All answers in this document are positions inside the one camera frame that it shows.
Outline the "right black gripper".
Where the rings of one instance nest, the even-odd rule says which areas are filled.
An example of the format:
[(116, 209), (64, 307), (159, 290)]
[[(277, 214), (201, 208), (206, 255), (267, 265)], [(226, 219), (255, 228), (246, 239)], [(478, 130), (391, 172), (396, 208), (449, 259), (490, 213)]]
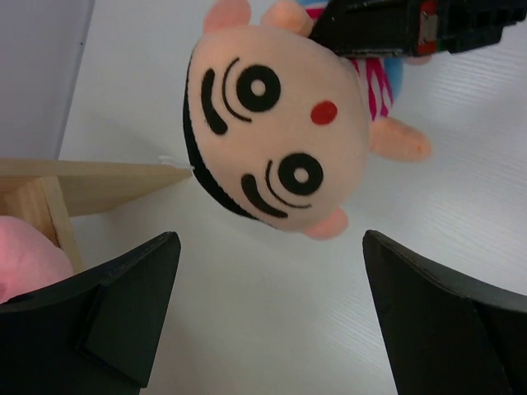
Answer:
[(330, 1), (310, 38), (346, 58), (422, 58), (501, 41), (525, 1)]

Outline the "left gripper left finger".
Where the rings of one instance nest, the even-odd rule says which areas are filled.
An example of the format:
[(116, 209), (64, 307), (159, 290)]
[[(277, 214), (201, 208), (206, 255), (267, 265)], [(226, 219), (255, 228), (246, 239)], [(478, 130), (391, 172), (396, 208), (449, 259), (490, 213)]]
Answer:
[(179, 236), (165, 232), (2, 304), (1, 393), (140, 393), (151, 376), (179, 260)]

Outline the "boy plush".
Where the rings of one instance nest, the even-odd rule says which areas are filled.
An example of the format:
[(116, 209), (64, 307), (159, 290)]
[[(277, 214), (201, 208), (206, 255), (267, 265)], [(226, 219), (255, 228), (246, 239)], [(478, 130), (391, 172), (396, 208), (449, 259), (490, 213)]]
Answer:
[(183, 129), (202, 187), (225, 209), (327, 240), (370, 154), (418, 162), (428, 137), (389, 114), (399, 58), (343, 58), (310, 38), (325, 1), (278, 1), (252, 24), (246, 1), (218, 1), (187, 69)]

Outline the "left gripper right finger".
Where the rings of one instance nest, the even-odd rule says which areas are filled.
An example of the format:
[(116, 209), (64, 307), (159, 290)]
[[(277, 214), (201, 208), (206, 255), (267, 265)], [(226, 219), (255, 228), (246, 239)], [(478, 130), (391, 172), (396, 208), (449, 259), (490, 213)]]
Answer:
[(425, 258), (379, 231), (366, 273), (400, 394), (524, 394), (526, 298)]

